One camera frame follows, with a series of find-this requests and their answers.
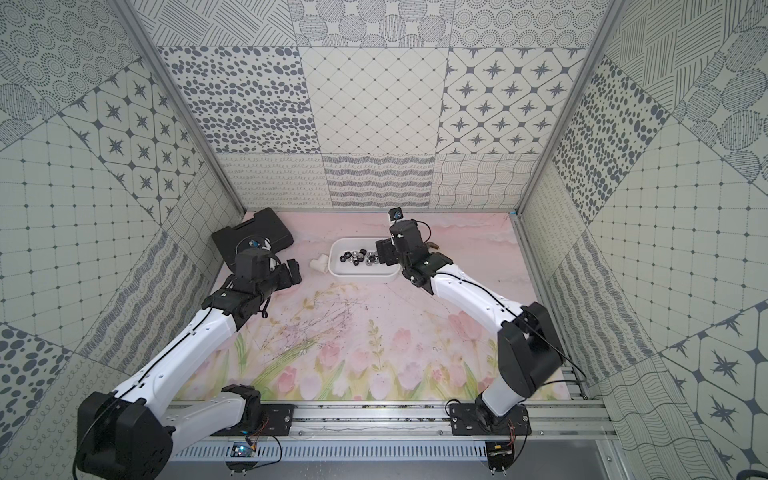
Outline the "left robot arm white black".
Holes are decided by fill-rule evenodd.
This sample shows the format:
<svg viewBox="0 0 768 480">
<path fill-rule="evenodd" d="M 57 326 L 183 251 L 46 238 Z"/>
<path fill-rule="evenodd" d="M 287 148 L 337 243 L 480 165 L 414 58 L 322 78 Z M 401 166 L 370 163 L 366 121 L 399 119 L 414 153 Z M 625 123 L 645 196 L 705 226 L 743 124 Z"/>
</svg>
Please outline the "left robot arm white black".
<svg viewBox="0 0 768 480">
<path fill-rule="evenodd" d="M 269 418 L 254 387 L 232 384 L 177 413 L 168 407 L 212 352 L 235 338 L 252 316 L 268 315 L 274 292 L 301 281 L 294 259 L 282 262 L 260 249 L 239 254 L 234 274 L 168 346 L 111 392 L 94 392 L 81 403 L 72 473 L 154 479 L 172 457 L 221 431 L 243 435 L 237 454 L 255 453 Z"/>
</svg>

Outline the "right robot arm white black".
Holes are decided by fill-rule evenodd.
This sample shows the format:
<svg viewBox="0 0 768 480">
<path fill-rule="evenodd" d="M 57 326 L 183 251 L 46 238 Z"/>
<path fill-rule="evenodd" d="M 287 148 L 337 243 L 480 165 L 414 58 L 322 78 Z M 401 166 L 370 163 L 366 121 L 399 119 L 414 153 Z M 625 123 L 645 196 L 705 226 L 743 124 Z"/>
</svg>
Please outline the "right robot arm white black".
<svg viewBox="0 0 768 480">
<path fill-rule="evenodd" d="M 400 208 L 388 212 L 389 237 L 376 242 L 378 258 L 397 264 L 406 280 L 459 307 L 496 336 L 498 375 L 476 398 L 478 420 L 490 426 L 531 398 L 570 362 L 548 310 L 506 299 L 467 275 L 422 238 L 421 221 Z"/>
</svg>

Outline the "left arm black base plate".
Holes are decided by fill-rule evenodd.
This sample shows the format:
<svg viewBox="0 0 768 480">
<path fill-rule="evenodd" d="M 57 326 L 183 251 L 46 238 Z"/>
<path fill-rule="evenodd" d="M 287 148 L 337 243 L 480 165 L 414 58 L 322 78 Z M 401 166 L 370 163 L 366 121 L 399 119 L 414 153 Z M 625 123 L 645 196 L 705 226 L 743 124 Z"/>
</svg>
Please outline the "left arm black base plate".
<svg viewBox="0 0 768 480">
<path fill-rule="evenodd" d="M 252 411 L 246 410 L 243 419 L 236 425 L 212 433 L 212 437 L 233 437 L 252 435 L 288 436 L 291 431 L 294 404 L 261 404 Z"/>
</svg>

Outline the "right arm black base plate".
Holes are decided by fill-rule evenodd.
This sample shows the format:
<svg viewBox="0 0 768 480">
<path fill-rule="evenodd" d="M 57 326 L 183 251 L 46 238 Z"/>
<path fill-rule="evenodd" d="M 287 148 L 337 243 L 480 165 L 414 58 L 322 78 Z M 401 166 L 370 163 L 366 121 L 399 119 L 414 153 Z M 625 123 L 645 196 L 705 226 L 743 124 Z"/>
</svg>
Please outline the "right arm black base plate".
<svg viewBox="0 0 768 480">
<path fill-rule="evenodd" d="M 479 404 L 450 399 L 444 410 L 454 436 L 530 435 L 532 432 L 530 416 L 524 405 L 517 405 L 506 415 L 497 417 Z"/>
</svg>

